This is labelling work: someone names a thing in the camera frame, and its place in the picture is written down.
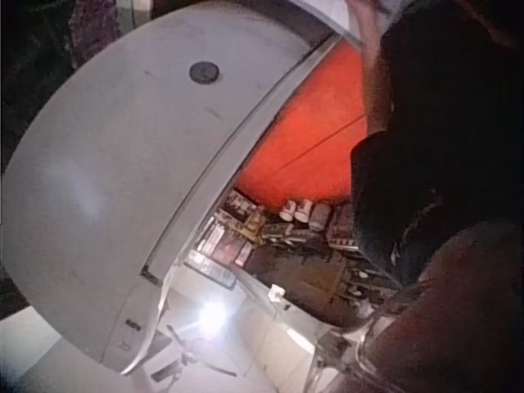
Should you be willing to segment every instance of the white container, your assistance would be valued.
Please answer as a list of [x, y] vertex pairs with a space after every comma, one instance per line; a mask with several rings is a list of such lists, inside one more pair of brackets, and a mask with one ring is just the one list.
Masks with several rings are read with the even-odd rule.
[[278, 214], [281, 219], [290, 223], [293, 220], [293, 215], [295, 214], [296, 203], [292, 200], [286, 202], [286, 205], [282, 208]]
[[296, 208], [295, 218], [301, 223], [307, 223], [309, 221], [309, 215], [311, 214], [312, 207], [312, 201], [309, 199], [303, 199]]
[[315, 232], [320, 232], [326, 228], [329, 214], [331, 213], [331, 206], [324, 203], [317, 203], [311, 212], [309, 219], [309, 229]]

